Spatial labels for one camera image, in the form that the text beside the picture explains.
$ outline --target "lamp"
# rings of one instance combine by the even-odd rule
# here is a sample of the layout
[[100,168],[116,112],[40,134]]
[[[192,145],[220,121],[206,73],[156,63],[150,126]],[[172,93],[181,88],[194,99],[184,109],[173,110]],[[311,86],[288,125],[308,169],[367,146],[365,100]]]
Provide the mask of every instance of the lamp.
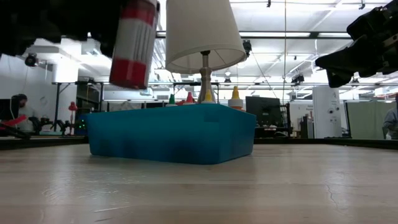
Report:
[[211,73],[246,59],[229,0],[168,0],[166,69],[201,74],[198,102],[211,89]]

